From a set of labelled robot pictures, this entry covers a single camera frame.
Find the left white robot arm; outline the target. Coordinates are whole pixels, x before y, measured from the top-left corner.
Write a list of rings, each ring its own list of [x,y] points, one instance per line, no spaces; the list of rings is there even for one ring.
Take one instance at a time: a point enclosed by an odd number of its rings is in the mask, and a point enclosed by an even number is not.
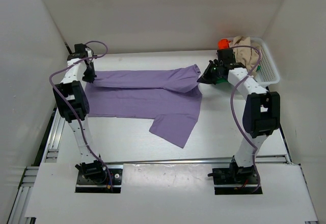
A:
[[[82,82],[93,83],[96,74],[93,50],[86,44],[75,44],[74,52],[67,57],[65,75],[61,82],[52,85],[59,114],[70,126],[79,149],[81,163],[75,167],[79,173],[95,184],[107,179],[107,170],[100,160],[100,154],[93,146],[88,126],[90,106]]]

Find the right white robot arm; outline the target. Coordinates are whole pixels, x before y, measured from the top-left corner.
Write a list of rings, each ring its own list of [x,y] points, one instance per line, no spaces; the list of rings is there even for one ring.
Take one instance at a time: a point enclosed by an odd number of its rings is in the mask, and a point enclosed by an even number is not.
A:
[[[199,83],[216,85],[225,80],[234,88],[231,93],[231,113],[243,136],[240,148],[232,157],[229,170],[215,170],[213,176],[226,182],[241,182],[256,173],[255,158],[272,133],[280,127],[280,95],[262,87],[244,64],[237,62],[232,48],[219,49],[210,61]],[[239,92],[245,100],[242,120],[235,114],[234,95]]]

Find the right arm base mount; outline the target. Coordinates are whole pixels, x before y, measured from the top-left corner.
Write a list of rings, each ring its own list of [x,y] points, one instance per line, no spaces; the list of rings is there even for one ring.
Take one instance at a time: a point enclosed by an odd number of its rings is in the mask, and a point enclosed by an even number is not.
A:
[[[228,167],[215,167],[207,174],[213,179],[215,195],[263,194],[254,166],[239,167],[234,159]]]

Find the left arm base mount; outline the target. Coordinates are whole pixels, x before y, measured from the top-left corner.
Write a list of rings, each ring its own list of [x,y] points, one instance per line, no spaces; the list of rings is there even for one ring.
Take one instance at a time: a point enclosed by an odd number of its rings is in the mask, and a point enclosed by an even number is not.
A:
[[[76,193],[120,193],[123,179],[123,165],[107,164],[110,175],[99,161],[76,164]]]

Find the purple t shirt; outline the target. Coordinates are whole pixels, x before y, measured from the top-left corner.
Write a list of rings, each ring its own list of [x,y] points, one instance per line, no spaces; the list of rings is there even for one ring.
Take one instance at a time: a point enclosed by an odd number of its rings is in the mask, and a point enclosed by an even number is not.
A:
[[[184,148],[200,114],[197,65],[174,70],[98,71],[85,94],[89,117],[152,119],[149,131]]]

